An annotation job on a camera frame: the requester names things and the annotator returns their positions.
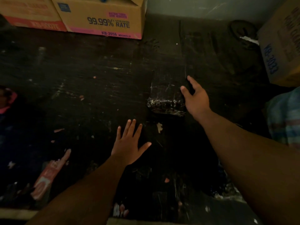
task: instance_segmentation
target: finger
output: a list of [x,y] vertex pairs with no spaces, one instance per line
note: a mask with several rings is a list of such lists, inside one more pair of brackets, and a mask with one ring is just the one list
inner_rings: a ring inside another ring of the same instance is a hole
[[185,100],[187,100],[188,98],[190,98],[192,96],[185,86],[181,86],[180,90],[181,90],[181,93],[183,94],[183,96],[185,97]]
[[187,80],[190,82],[190,84],[193,86],[193,89],[195,89],[195,91],[201,89],[201,85],[191,76],[187,76]]
[[129,135],[129,136],[132,136],[132,135],[133,135],[134,128],[135,128],[135,123],[136,123],[136,122],[137,122],[137,121],[136,121],[135,119],[132,120],[132,123],[131,123],[131,125],[130,125],[130,127],[129,127],[129,129],[128,129],[128,134],[127,134],[127,135]]
[[142,128],[143,128],[143,125],[142,124],[139,124],[139,127],[137,128],[135,134],[134,134],[134,138],[135,139],[139,139],[140,136],[141,136],[141,131],[142,131]]
[[129,120],[127,121],[126,126],[125,126],[125,129],[124,129],[124,132],[123,132],[123,136],[122,136],[122,137],[127,136],[128,129],[129,129],[129,127],[130,127],[130,123],[131,123],[131,120],[129,119]]
[[119,126],[117,129],[117,137],[115,140],[119,140],[119,139],[121,139],[121,126]]
[[151,144],[151,142],[147,142],[139,149],[139,158],[151,146]]

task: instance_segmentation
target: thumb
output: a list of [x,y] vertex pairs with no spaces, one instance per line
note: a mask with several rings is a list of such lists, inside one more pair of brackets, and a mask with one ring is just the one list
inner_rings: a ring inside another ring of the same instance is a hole
[[151,144],[151,142],[147,142],[139,149],[139,157],[151,146]]
[[183,96],[185,97],[185,100],[187,100],[188,98],[190,98],[192,96],[185,86],[181,86],[180,90],[181,90],[181,93],[183,94]]

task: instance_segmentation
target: hand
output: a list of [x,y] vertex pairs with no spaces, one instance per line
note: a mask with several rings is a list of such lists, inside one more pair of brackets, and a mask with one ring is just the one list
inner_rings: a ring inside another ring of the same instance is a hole
[[139,141],[142,127],[140,124],[137,131],[133,135],[136,120],[133,119],[127,121],[126,127],[124,129],[123,136],[121,138],[121,126],[117,130],[117,138],[112,149],[112,155],[120,157],[125,165],[130,165],[135,162],[140,156],[150,147],[151,143],[145,143],[140,149],[137,148],[137,143]]
[[187,80],[195,89],[195,93],[191,95],[185,86],[181,86],[180,90],[185,97],[185,106],[195,120],[200,122],[204,115],[211,111],[209,108],[209,99],[206,91],[192,77],[188,76]]

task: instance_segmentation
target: black package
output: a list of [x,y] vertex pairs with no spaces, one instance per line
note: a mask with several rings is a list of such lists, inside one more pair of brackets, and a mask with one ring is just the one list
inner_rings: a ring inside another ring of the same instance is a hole
[[184,66],[157,68],[152,82],[147,106],[154,113],[184,116],[185,100],[180,86],[188,88]]

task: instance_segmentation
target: forearm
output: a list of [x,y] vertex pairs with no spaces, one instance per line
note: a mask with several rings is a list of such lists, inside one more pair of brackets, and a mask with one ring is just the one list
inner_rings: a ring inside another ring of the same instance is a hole
[[277,219],[274,224],[293,224],[300,200],[299,152],[247,132],[212,111],[197,120],[247,202],[268,220]]
[[27,224],[106,224],[126,165],[111,156],[102,166],[51,201]]

